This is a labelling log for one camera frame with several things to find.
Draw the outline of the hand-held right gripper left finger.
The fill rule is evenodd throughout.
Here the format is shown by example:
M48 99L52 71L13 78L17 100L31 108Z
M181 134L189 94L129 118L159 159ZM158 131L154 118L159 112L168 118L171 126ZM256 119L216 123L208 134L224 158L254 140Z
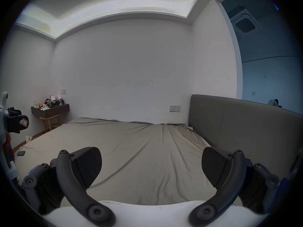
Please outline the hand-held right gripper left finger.
M22 183L29 205L39 214L59 208L64 197L88 221L99 227L112 227L115 215L91 198L86 190L102 168L100 150L85 147L73 153L61 150L50 164L40 164Z

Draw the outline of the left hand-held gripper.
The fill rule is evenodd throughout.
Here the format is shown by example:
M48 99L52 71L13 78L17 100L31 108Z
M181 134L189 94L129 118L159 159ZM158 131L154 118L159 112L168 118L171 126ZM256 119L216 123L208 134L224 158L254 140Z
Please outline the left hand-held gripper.
M10 146L10 133L19 134L20 131L28 128L29 119L27 116L22 115L21 111L15 110L14 108L6 108L6 101L8 93L3 92L0 104L0 156L1 156L1 167L4 170L5 175L10 181L22 186L22 179L19 176L16 165L13 161L13 157L9 154Z

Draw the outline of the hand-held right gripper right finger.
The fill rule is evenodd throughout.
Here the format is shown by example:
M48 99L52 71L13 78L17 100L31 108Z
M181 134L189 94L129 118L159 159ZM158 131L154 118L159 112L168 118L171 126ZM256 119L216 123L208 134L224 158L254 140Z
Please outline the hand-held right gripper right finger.
M252 164L242 150L233 153L206 147L202 154L202 170L216 194L194 208L188 220L192 226L207 226L218 219L236 200L257 214L272 209L280 183L262 164Z

